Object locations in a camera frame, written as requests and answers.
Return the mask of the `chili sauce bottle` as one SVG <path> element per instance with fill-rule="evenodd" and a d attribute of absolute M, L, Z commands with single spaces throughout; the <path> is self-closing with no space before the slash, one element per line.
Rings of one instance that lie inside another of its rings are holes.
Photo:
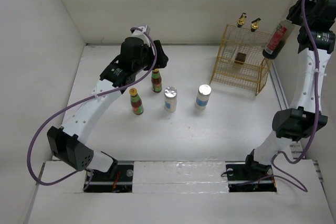
<path fill-rule="evenodd" d="M 133 113 L 136 115 L 141 115 L 144 112 L 144 108 L 137 89 L 131 88 L 129 90 L 129 94 Z"/>
<path fill-rule="evenodd" d="M 160 93 L 162 91 L 162 78 L 159 69 L 152 70 L 151 83 L 153 92 Z"/>

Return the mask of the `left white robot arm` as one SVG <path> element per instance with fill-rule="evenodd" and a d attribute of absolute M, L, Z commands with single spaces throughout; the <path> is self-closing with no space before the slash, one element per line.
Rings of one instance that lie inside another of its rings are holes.
<path fill-rule="evenodd" d="M 136 75 L 150 68 L 165 68 L 168 57 L 159 40 L 155 49 L 141 38 L 128 37 L 121 45 L 120 54 L 100 74 L 92 91 L 93 99 L 83 103 L 73 116 L 59 128 L 52 126 L 47 138 L 54 157 L 77 171 L 96 170 L 105 180 L 117 175 L 117 160 L 86 146 L 94 126 L 108 107 L 124 92 L 125 86 L 135 81 Z"/>

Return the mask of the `square bottle dark residue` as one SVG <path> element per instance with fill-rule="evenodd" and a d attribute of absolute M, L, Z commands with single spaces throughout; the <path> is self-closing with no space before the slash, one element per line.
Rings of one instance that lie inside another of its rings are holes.
<path fill-rule="evenodd" d="M 259 27 L 260 18 L 257 18 L 251 22 L 250 32 L 243 35 L 240 41 L 240 44 L 237 49 L 237 54 L 234 59 L 234 63 L 243 65 L 246 61 L 247 56 L 250 54 L 252 47 L 255 43 L 255 32 Z M 242 52 L 243 47 L 247 47 L 247 52 Z"/>

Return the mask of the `clear gold spout bottle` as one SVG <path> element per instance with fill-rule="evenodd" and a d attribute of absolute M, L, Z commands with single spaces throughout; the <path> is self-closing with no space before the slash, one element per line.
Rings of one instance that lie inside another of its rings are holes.
<path fill-rule="evenodd" d="M 232 28 L 227 36 L 227 52 L 229 53 L 228 57 L 232 58 L 237 46 L 239 45 L 242 39 L 242 27 L 246 21 L 246 13 L 242 13 L 239 19 L 237 20 L 236 26 Z"/>

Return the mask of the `dark soy sauce bottle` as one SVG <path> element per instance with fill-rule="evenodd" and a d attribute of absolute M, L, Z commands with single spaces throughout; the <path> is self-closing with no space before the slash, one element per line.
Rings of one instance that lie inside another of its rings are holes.
<path fill-rule="evenodd" d="M 288 37 L 294 29 L 294 24 L 289 20 L 282 20 L 276 27 L 270 40 L 263 49 L 262 55 L 266 59 L 274 60 L 284 47 Z"/>

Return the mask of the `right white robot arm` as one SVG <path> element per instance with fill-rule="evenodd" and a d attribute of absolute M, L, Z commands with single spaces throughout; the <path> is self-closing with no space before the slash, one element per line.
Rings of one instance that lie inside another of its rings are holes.
<path fill-rule="evenodd" d="M 320 95 L 335 45 L 330 30 L 335 22 L 335 0 L 298 0 L 287 20 L 300 26 L 296 91 L 290 107 L 275 114 L 270 135 L 246 157 L 243 173 L 250 179 L 266 174 L 274 155 L 291 142 L 315 135 L 328 121 L 321 113 Z"/>

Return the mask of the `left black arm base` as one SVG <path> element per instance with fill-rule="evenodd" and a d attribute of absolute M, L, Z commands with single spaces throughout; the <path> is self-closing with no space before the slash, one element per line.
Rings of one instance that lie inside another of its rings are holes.
<path fill-rule="evenodd" d="M 83 191 L 86 193 L 131 193 L 133 187 L 134 162 L 119 161 L 117 170 L 108 175 L 94 171 L 87 172 Z"/>

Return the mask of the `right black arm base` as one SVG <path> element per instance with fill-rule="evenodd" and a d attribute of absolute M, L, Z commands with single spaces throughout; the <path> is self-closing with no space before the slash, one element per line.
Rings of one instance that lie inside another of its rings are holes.
<path fill-rule="evenodd" d="M 230 193 L 276 192 L 272 177 L 255 182 L 254 180 L 269 176 L 265 171 L 247 169 L 245 162 L 225 162 L 225 171 L 221 174 L 228 180 Z"/>

